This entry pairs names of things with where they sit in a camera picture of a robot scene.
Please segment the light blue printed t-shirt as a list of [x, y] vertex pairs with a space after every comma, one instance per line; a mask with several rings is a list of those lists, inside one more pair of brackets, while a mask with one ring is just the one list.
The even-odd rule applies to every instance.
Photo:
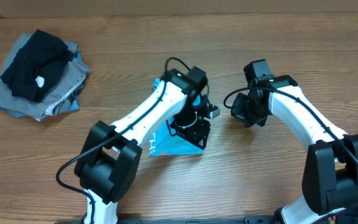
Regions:
[[[193, 102], [192, 108], [198, 113], [198, 116], [205, 119], [208, 97], [206, 95], [197, 96]], [[184, 139], [174, 136], [175, 131], [169, 128], [173, 121], [173, 116], [166, 120], [165, 124], [152, 134], [149, 140], [149, 155], [190, 155], [202, 154], [203, 150], [185, 141]]]

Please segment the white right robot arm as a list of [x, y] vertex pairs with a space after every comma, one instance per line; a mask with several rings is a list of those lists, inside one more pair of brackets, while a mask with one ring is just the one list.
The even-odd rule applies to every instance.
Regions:
[[231, 115], [249, 128], [280, 118], [305, 148], [302, 195], [272, 216], [245, 223], [358, 223], [358, 134], [349, 135], [320, 113], [289, 75], [276, 77], [266, 60], [244, 67], [248, 92], [235, 90]]

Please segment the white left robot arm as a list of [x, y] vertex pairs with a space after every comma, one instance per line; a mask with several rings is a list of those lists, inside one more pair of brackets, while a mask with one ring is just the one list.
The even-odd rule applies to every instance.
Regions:
[[111, 125], [98, 121], [91, 128], [74, 170], [88, 198], [82, 223], [117, 223], [117, 203], [135, 179], [142, 146], [170, 118], [177, 136], [206, 147], [210, 125], [193, 102], [207, 84], [198, 67], [186, 75], [172, 69], [133, 112]]

